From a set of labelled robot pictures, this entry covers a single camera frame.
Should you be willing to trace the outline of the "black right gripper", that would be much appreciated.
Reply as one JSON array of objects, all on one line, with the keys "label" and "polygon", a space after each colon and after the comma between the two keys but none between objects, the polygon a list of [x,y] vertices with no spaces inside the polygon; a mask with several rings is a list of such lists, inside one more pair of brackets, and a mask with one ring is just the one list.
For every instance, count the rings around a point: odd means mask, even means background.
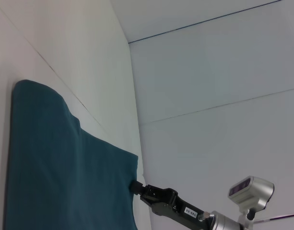
[{"label": "black right gripper", "polygon": [[135,195],[140,195],[140,199],[158,216],[170,218],[191,230],[208,230],[210,228],[208,220],[198,220],[198,215],[203,211],[182,200],[177,191],[171,188],[143,186],[138,181],[132,181],[129,190]]}]

